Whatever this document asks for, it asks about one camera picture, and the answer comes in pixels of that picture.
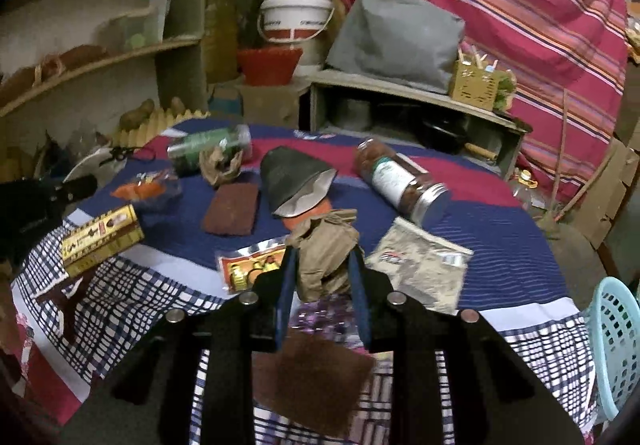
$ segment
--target potato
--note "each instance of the potato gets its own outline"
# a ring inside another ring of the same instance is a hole
[[[145,123],[156,108],[156,104],[150,98],[142,102],[139,108],[127,111],[120,117],[120,130],[137,129]]]
[[[181,114],[184,114],[186,110],[187,108],[184,107],[184,104],[182,103],[180,98],[178,98],[177,96],[174,96],[171,99],[171,112],[174,114],[175,118],[177,118]]]

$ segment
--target wicker basket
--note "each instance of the wicker basket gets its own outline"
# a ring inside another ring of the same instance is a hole
[[[457,61],[450,85],[451,99],[463,104],[475,105],[481,109],[492,110],[498,93],[498,82],[503,78],[503,73],[487,72]]]

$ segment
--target striped fabric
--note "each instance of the striped fabric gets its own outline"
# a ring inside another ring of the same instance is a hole
[[[350,6],[354,0],[343,0]],[[518,79],[511,113],[533,126],[521,164],[550,191],[568,91],[559,199],[568,200],[602,161],[625,82],[625,0],[429,0],[465,20],[465,42]]]

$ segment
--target red container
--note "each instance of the red container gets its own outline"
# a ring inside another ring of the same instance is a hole
[[[302,57],[302,48],[273,46],[238,51],[238,63],[250,86],[286,86]]]

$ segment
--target tablecloth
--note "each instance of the tablecloth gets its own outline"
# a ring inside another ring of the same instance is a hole
[[[190,120],[165,132],[176,136],[224,125],[211,119]],[[287,145],[320,157],[338,170],[329,192],[335,208],[357,208],[355,227],[366,253],[372,251],[396,217],[395,210],[352,170],[353,148],[360,141],[348,136],[312,135],[284,128],[251,126],[254,158],[242,179],[259,182],[259,161],[271,148]],[[64,423],[104,377],[168,309],[201,313],[220,306],[228,294],[215,271],[218,250],[237,250],[286,235],[282,222],[271,216],[266,197],[260,197],[252,235],[217,237],[200,229],[214,192],[204,179],[182,179],[183,194],[160,214],[141,215],[145,240],[100,265],[88,293],[76,310],[78,337],[58,336],[57,309],[39,305],[32,296],[62,273],[60,240],[74,226],[100,215],[122,201],[110,191],[141,171],[168,167],[166,145],[160,136],[150,146],[152,162],[130,160],[104,189],[82,202],[25,260],[14,283],[24,346],[21,385],[31,397]],[[459,308],[474,308],[498,330],[551,390],[558,402],[587,433],[595,417],[592,400],[594,364],[587,329],[568,297],[564,279],[544,239],[494,174],[459,157],[431,150],[396,147],[427,168],[452,190],[447,215],[431,229],[434,235],[474,250],[466,272]],[[206,376],[206,357],[194,387],[191,443],[199,443],[200,395]],[[382,444],[388,437],[392,359],[378,361],[354,415],[350,441],[319,437],[265,408],[255,409],[258,443]],[[451,439],[451,409],[443,384],[446,430]]]

